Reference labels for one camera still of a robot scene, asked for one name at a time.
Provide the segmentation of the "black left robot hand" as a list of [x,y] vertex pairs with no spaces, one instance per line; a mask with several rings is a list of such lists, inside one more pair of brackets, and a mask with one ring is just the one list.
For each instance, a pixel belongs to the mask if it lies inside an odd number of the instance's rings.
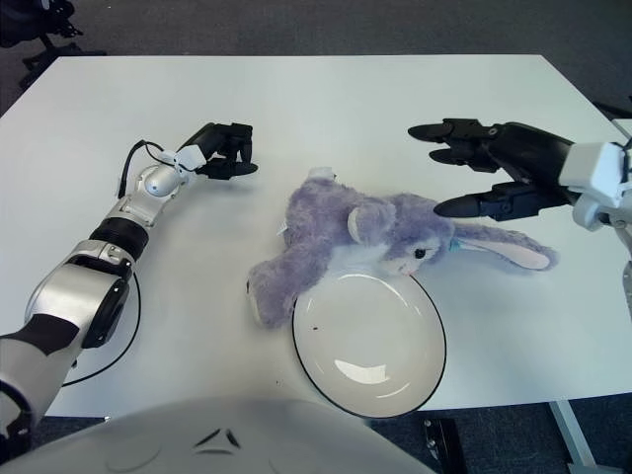
[[196,145],[203,155],[203,163],[193,168],[197,175],[227,181],[258,171],[258,165],[252,162],[252,134],[251,125],[209,122],[191,136],[182,148]]

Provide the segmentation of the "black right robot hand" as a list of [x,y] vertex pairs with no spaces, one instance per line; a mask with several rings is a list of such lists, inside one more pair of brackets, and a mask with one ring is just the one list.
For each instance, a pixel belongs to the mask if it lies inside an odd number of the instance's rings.
[[573,142],[519,122],[484,125],[474,118],[445,118],[408,129],[415,139],[444,144],[430,153],[434,161],[467,166],[479,173],[504,170],[512,179],[488,191],[437,204],[443,217],[490,217],[496,221],[536,216],[540,210],[571,205],[579,195],[559,184]]

